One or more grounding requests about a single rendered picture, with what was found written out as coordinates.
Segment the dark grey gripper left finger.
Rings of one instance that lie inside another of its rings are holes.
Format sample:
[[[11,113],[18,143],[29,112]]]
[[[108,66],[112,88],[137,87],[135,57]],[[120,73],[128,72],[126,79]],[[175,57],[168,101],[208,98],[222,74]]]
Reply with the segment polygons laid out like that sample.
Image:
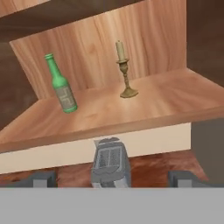
[[[57,178],[55,171],[36,171],[31,174],[29,177],[24,178],[22,180],[7,184],[1,185],[3,187],[10,188],[29,188],[29,187],[37,187],[37,188],[48,188],[48,187],[57,187]]]

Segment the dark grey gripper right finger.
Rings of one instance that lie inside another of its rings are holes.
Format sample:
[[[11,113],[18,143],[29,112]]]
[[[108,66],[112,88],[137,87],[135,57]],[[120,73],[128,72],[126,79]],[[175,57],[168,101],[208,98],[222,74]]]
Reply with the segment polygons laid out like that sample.
[[[169,187],[223,187],[224,184],[214,184],[209,181],[200,180],[190,171],[168,171]]]

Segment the green glass beer bottle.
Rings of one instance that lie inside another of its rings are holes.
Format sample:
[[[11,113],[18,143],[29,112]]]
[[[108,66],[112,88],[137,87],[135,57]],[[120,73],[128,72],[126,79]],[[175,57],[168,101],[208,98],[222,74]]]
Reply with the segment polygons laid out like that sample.
[[[78,106],[67,78],[61,74],[52,53],[47,54],[45,60],[52,76],[52,87],[59,99],[62,110],[65,113],[74,112]]]

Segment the candle in brass candlestick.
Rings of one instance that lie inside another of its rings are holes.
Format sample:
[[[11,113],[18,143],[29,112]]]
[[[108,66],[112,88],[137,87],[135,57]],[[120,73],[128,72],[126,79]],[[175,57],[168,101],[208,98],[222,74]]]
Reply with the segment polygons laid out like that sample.
[[[130,82],[128,78],[128,61],[129,59],[125,56],[123,42],[118,40],[115,42],[118,61],[116,62],[119,65],[119,69],[122,72],[124,78],[125,89],[120,94],[122,98],[131,98],[138,95],[138,91],[130,87]]]

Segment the wooden cabinet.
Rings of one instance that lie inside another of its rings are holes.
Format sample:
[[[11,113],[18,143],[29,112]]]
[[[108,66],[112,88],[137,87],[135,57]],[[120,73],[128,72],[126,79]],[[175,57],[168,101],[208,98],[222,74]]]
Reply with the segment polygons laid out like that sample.
[[[224,117],[224,88],[186,65],[187,0],[49,0],[0,17],[37,101],[0,131],[0,153]],[[122,41],[125,89],[116,41]],[[78,108],[62,110],[45,56]]]

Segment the grey metal toaster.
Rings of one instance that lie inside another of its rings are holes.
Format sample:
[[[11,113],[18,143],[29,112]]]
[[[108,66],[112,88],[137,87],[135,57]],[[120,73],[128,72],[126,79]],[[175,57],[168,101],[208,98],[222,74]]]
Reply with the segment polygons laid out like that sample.
[[[94,141],[96,150],[91,168],[93,188],[131,187],[130,161],[124,143],[118,137]]]

